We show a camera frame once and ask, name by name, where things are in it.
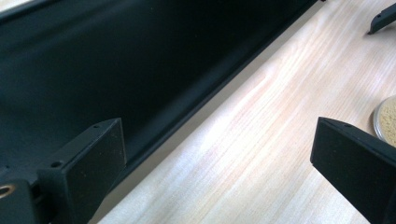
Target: screw hole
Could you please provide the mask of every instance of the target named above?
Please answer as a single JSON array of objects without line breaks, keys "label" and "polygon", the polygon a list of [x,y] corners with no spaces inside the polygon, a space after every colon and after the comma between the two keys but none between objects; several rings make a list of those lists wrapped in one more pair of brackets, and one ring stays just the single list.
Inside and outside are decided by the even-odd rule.
[{"label": "screw hole", "polygon": [[62,165],[62,162],[61,161],[56,161],[56,162],[53,162],[51,165],[50,165],[50,167],[52,167],[52,168],[57,168],[57,167],[60,167]]},{"label": "screw hole", "polygon": [[4,185],[0,186],[0,199],[5,198],[10,195],[15,190],[15,186],[13,185]]}]

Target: black plastic part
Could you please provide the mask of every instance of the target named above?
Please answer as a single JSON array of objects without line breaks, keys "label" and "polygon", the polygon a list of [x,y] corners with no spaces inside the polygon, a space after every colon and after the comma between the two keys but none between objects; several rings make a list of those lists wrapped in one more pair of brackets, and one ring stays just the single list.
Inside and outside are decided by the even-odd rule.
[{"label": "black plastic part", "polygon": [[40,223],[26,180],[0,183],[0,223]]},{"label": "black plastic part", "polygon": [[369,35],[374,34],[394,21],[396,21],[396,4],[382,10],[380,14],[373,18]]},{"label": "black plastic part", "polygon": [[396,148],[319,118],[311,162],[371,223],[396,223]]},{"label": "black plastic part", "polygon": [[100,120],[139,165],[316,0],[41,1],[0,20],[0,179]]},{"label": "black plastic part", "polygon": [[57,210],[52,223],[87,223],[125,167],[120,119],[97,123],[38,170],[38,182]]}]

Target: wooden table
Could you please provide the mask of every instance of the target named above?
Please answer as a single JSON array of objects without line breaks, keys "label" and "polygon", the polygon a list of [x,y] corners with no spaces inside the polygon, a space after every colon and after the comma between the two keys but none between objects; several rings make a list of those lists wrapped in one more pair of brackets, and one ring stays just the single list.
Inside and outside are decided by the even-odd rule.
[{"label": "wooden table", "polygon": [[367,223],[309,157],[319,116],[374,134],[396,93],[394,1],[331,0],[102,223]]}]

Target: round container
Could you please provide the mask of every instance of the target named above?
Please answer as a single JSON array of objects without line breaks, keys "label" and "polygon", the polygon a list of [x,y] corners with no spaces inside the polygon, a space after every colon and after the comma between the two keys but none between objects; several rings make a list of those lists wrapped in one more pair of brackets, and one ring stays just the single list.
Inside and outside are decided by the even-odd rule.
[{"label": "round container", "polygon": [[379,139],[396,147],[396,96],[389,97],[375,109],[374,129]]}]

